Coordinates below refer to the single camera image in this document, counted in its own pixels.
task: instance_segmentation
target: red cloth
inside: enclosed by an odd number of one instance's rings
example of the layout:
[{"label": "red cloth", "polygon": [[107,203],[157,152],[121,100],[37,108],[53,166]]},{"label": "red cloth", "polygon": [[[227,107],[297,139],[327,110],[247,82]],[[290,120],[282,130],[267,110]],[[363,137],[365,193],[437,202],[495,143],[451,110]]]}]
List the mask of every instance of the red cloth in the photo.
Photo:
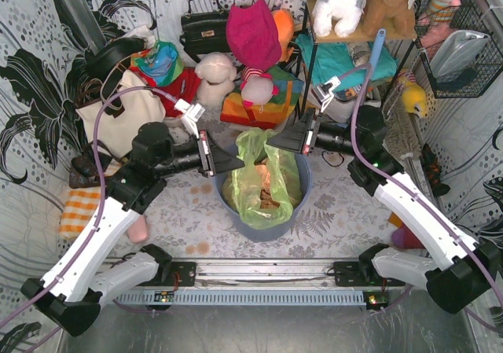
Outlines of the red cloth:
[{"label": "red cloth", "polygon": [[[164,87],[158,87],[154,79],[143,74],[142,72],[137,72],[137,75],[141,76],[149,86],[159,88],[164,92],[168,92],[170,95],[177,99],[183,99],[188,103],[192,103],[196,96],[197,88],[201,83],[196,75],[195,68],[184,68],[180,76],[175,79],[172,83]],[[182,113],[177,109],[174,109],[174,104],[171,100],[166,99],[164,96],[158,95],[161,102],[166,109],[166,117],[178,117]]]},{"label": "red cloth", "polygon": [[281,58],[276,23],[264,0],[248,8],[232,5],[226,34],[236,59],[249,68],[267,71]]}]

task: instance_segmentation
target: black wire basket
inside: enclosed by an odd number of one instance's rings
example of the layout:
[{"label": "black wire basket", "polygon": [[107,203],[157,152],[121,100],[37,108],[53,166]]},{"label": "black wire basket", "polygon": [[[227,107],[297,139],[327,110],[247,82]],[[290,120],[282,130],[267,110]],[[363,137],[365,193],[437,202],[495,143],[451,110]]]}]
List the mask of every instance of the black wire basket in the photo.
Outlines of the black wire basket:
[{"label": "black wire basket", "polygon": [[[429,2],[430,0],[421,0],[417,12],[416,33],[418,40],[416,43],[419,49],[424,48],[421,60],[433,94],[438,99],[481,96],[501,74],[503,54],[494,41],[492,32],[481,19],[482,14],[478,6],[472,0],[461,0],[459,7],[448,7],[430,13],[428,11]],[[490,39],[468,66],[435,78],[431,71],[430,60],[435,56],[445,39],[440,42],[438,40],[440,37],[445,37],[447,32],[459,29],[488,34]]]}]

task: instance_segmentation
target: yellow plastic bag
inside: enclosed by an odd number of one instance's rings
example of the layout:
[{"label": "yellow plastic bag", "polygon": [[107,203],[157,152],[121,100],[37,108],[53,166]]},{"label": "yellow plastic bag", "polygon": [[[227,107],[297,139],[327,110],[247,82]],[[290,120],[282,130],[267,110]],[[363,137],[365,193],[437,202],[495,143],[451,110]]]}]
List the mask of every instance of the yellow plastic bag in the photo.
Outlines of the yellow plastic bag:
[{"label": "yellow plastic bag", "polygon": [[[293,153],[266,144],[275,135],[272,130],[252,128],[237,137],[238,157],[244,167],[231,173],[231,181],[225,182],[222,194],[231,196],[228,204],[235,208],[241,220],[256,230],[265,230],[288,221],[293,209],[302,200],[299,170]],[[268,158],[270,195],[279,203],[278,208],[260,208],[262,178],[255,164]]]}]

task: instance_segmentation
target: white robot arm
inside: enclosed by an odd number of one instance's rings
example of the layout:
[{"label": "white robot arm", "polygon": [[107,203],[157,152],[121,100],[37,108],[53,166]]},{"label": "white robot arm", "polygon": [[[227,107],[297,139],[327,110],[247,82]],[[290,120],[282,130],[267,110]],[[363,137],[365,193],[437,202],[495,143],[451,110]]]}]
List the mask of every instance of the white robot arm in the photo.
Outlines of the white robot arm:
[{"label": "white robot arm", "polygon": [[[42,278],[27,279],[21,288],[29,299],[49,290],[34,305],[72,336],[85,332],[100,309],[128,289],[152,279],[159,283],[167,280],[171,256],[155,245],[147,245],[125,263],[97,274],[119,238],[166,186],[165,178],[192,169],[213,176],[244,166],[241,160],[221,149],[206,131],[194,132],[200,108],[185,102],[182,107],[185,115],[190,115],[184,123],[192,133],[191,141],[174,145],[162,123],[142,126],[133,140],[130,161],[108,180],[97,227],[96,211],[58,263]],[[60,278],[67,265],[69,271]]]},{"label": "white robot arm", "polygon": [[[354,155],[350,128],[319,123],[317,117],[314,109],[309,110],[292,128],[270,138],[268,144],[305,155],[315,146]],[[356,131],[363,156],[412,190],[416,198],[411,198],[394,182],[368,169],[358,158],[348,165],[351,178],[394,212],[431,255],[431,258],[424,258],[386,245],[376,245],[359,256],[361,272],[367,279],[381,278],[382,281],[382,278],[394,278],[425,289],[443,310],[456,314],[490,288],[480,269],[459,243],[463,242],[474,252],[493,278],[500,261],[499,250],[493,243],[479,243],[458,229],[417,189],[403,167],[382,146],[387,129],[378,108],[370,105],[359,108]],[[421,205],[423,202],[456,233],[456,239]]]}]

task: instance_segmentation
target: patterned floor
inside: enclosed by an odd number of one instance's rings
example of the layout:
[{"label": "patterned floor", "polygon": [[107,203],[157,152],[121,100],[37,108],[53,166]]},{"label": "patterned floor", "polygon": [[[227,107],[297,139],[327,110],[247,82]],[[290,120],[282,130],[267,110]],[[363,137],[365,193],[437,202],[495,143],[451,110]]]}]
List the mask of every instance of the patterned floor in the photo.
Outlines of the patterned floor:
[{"label": "patterned floor", "polygon": [[[218,111],[207,111],[200,126],[228,146],[237,135],[218,121]],[[333,165],[338,155],[325,158]],[[341,167],[330,167],[315,149],[308,157],[313,172],[309,199],[299,212],[294,228],[282,238],[254,243],[240,235],[220,204],[212,181],[196,172],[168,179],[146,215],[151,229],[149,243],[166,249],[173,257],[225,258],[325,258],[355,257],[378,241],[388,242],[395,229],[387,223],[386,207],[352,182],[346,158]],[[127,238],[117,244],[113,256],[137,250]]]}]

